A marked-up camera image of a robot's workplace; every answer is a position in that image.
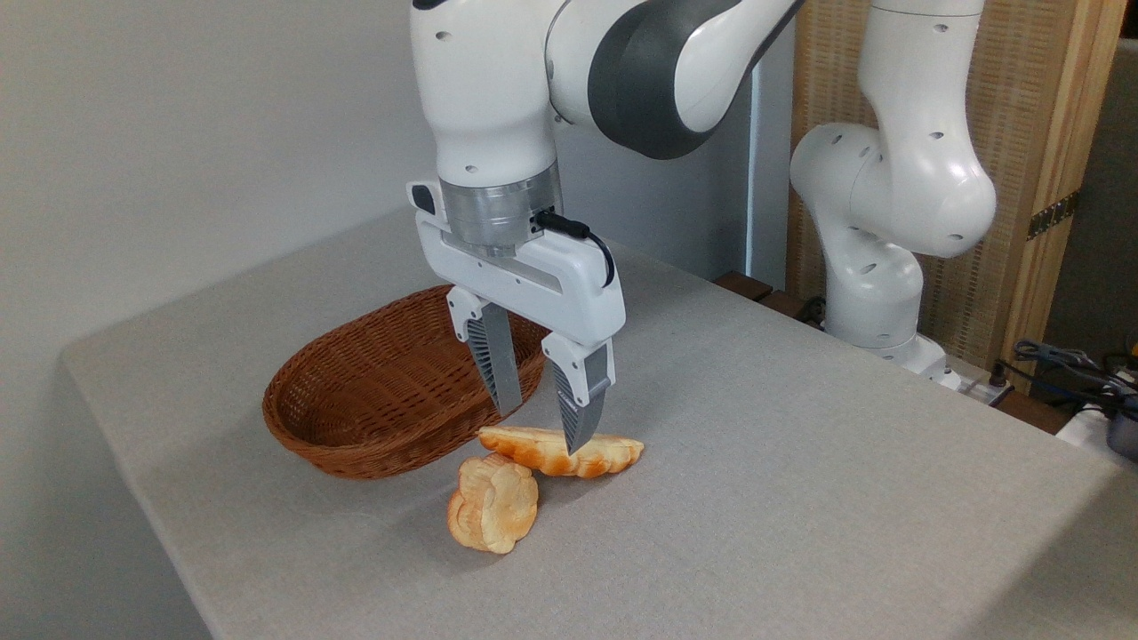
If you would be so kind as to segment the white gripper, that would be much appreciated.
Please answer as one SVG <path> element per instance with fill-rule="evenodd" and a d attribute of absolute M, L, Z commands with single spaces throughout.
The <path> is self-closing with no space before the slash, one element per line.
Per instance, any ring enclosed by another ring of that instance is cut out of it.
<path fill-rule="evenodd" d="M 501 417 L 523 404 L 508 310 L 553 331 L 543 352 L 553 364 L 566 452 L 574 456 L 595 435 L 615 381 L 610 337 L 626 321 L 621 280 L 605 284 L 607 262 L 593 243 L 560 233 L 490 256 L 452 232 L 439 182 L 410 182 L 406 192 L 427 263 L 455 284 L 446 300 L 457 340 L 470 348 Z"/>

